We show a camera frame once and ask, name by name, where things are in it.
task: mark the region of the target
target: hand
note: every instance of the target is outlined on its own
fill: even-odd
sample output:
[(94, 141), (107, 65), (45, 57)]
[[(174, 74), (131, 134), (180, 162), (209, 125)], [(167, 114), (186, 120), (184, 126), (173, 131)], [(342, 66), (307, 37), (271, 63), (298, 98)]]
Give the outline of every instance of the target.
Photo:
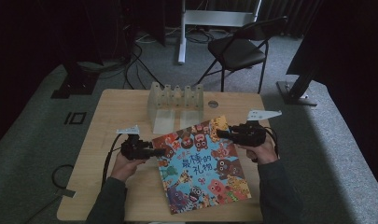
[(136, 172), (138, 165), (145, 163), (146, 160), (134, 160), (129, 161), (125, 156), (119, 152), (116, 157), (111, 177), (114, 177), (122, 182), (125, 182), (128, 177), (132, 176)]
[(258, 165), (278, 160), (275, 150), (273, 149), (273, 140), (268, 134), (265, 138), (264, 143), (258, 147), (247, 147), (239, 145), (238, 147), (246, 149), (246, 156), (249, 159), (258, 159)]

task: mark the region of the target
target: colorful book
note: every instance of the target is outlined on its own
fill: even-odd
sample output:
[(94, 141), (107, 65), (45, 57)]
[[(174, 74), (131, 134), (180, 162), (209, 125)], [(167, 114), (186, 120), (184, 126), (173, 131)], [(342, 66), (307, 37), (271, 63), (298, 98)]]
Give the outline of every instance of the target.
[(158, 162), (171, 214), (251, 198), (235, 145), (217, 129), (229, 129), (224, 116), (152, 140), (167, 148)]

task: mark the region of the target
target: person's arm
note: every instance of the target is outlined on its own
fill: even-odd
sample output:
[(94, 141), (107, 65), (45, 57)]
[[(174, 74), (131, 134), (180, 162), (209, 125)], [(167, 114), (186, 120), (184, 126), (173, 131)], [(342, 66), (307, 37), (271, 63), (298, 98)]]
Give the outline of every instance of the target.
[(125, 182), (135, 173), (137, 166), (145, 162), (146, 160), (128, 161), (121, 153), (118, 154), (113, 171), (102, 186), (86, 223), (120, 224), (124, 221)]
[(246, 149), (250, 159), (258, 159), (260, 208), (264, 224), (301, 223), (302, 202), (278, 159), (269, 136), (259, 147)]

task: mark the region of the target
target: gray carpet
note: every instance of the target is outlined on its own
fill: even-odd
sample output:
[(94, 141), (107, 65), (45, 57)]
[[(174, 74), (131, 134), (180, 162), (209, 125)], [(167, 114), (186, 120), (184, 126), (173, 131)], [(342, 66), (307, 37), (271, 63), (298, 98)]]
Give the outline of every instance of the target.
[[(139, 43), (143, 49), (140, 58), (161, 83), (192, 85), (213, 58), (205, 44), (188, 42), (186, 63), (178, 65), (177, 43), (176, 38), (168, 38), (165, 47)], [(378, 184), (326, 87), (311, 83), (307, 93), (317, 101), (316, 107), (286, 105), (278, 92), (276, 81), (297, 78), (285, 73), (299, 45), (300, 40), (290, 37), (272, 39), (261, 96), (267, 110), (283, 112), (270, 123), (278, 133), (281, 160), (304, 202), (304, 221), (378, 223)], [(66, 75), (63, 68), (57, 67), (44, 79), (0, 142), (0, 223), (25, 223), (56, 198), (52, 172), (60, 165), (75, 164), (102, 91), (123, 86), (121, 71), (102, 73), (92, 95), (72, 95), (64, 100), (50, 99)], [(259, 71), (260, 66), (255, 66), (228, 76), (225, 91), (257, 92)], [(139, 78), (146, 88), (153, 81), (143, 66), (138, 64), (137, 75), (133, 65), (129, 80), (136, 89), (143, 89)], [(219, 91), (219, 79), (220, 75), (206, 77), (204, 89)], [(69, 113), (84, 112), (87, 116), (82, 124), (65, 124)], [(66, 185), (69, 175), (69, 168), (60, 170), (58, 183)], [(60, 201), (30, 223), (61, 223), (56, 218)]]

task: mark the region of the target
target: sleeve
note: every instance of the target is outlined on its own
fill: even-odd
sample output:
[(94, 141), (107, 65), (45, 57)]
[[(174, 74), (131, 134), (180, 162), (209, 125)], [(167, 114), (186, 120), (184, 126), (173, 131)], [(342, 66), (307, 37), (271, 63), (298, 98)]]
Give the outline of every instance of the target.
[(125, 195), (125, 183), (109, 177), (98, 194), (96, 202), (87, 216), (86, 223), (121, 224), (125, 216)]
[(283, 163), (258, 166), (260, 177), (260, 208), (264, 224), (302, 223), (302, 201), (290, 183)]

